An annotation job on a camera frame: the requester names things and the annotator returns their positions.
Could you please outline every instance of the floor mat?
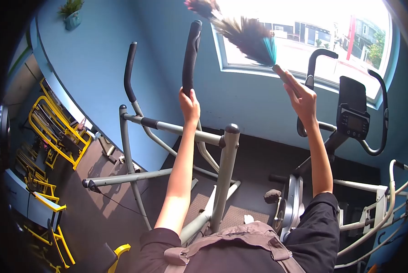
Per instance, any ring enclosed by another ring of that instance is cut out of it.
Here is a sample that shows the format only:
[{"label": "floor mat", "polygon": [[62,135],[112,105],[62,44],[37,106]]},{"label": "floor mat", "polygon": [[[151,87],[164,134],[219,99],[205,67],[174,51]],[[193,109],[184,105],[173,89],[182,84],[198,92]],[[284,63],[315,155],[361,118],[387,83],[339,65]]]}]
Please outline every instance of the floor mat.
[{"label": "floor mat", "polygon": [[205,209],[205,206],[207,205],[207,202],[210,197],[202,195],[202,194],[197,194],[195,199],[192,201],[192,203],[189,206],[189,210],[187,211],[186,218],[184,219],[184,224],[183,227],[187,226],[191,221],[193,221],[199,214],[199,211],[201,209]]},{"label": "floor mat", "polygon": [[269,219],[269,215],[255,212],[253,210],[245,210],[243,208],[230,206],[222,220],[219,230],[243,225],[243,216],[248,214],[253,216],[255,221],[260,221],[263,223],[267,223]]}]

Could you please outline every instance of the black shirt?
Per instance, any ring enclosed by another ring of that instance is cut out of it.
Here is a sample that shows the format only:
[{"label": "black shirt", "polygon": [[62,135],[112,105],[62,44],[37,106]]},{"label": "black shirt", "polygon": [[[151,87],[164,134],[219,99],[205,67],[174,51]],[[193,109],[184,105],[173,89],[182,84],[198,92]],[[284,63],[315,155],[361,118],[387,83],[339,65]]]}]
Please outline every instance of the black shirt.
[{"label": "black shirt", "polygon": [[[333,272],[339,250],[338,201],[333,194],[316,195],[300,217],[300,224],[284,245],[306,273]],[[155,228],[140,238],[140,254],[133,266],[136,273],[163,273],[168,265],[164,251],[180,247],[178,235],[166,228]],[[271,252],[250,246],[242,240],[219,241],[201,248],[191,257],[185,273],[191,272],[273,272],[284,273],[271,258]]]}]

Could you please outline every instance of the brown apron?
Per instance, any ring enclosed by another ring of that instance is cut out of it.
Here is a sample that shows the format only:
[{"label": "brown apron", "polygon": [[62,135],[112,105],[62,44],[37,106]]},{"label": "brown apron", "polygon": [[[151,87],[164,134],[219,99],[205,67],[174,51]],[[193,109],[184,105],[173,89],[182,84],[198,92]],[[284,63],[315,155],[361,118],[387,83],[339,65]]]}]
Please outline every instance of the brown apron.
[{"label": "brown apron", "polygon": [[165,259],[169,263],[165,273],[183,273],[190,258],[200,248],[218,242],[219,240],[241,239],[248,245],[259,246],[271,252],[271,258],[279,263],[286,273],[305,273],[302,267],[292,257],[272,227],[262,222],[252,222],[237,227],[229,227],[218,233],[197,239],[187,248],[174,247],[165,251]]}]

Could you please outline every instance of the plant pot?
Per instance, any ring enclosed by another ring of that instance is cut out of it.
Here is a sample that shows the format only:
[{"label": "plant pot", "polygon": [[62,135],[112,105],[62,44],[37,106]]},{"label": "plant pot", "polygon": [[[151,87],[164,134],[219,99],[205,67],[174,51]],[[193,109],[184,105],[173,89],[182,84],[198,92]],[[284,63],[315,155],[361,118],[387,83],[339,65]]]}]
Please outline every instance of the plant pot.
[{"label": "plant pot", "polygon": [[76,12],[70,14],[68,17],[65,18],[66,29],[67,30],[74,30],[81,24],[81,19],[79,17],[80,11],[77,10]]}]

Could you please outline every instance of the feather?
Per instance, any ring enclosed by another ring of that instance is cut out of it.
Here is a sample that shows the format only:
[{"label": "feather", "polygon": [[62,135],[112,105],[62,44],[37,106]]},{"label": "feather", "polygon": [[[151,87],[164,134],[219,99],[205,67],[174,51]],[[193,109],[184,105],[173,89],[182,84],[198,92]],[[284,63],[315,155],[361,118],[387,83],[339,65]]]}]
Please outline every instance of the feather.
[{"label": "feather", "polygon": [[206,19],[216,19],[215,13],[221,12],[215,0],[186,0],[185,5]]},{"label": "feather", "polygon": [[226,37],[247,58],[266,67],[276,64],[277,49],[274,37],[257,19],[241,17],[241,25],[236,20],[211,20],[216,31]]}]

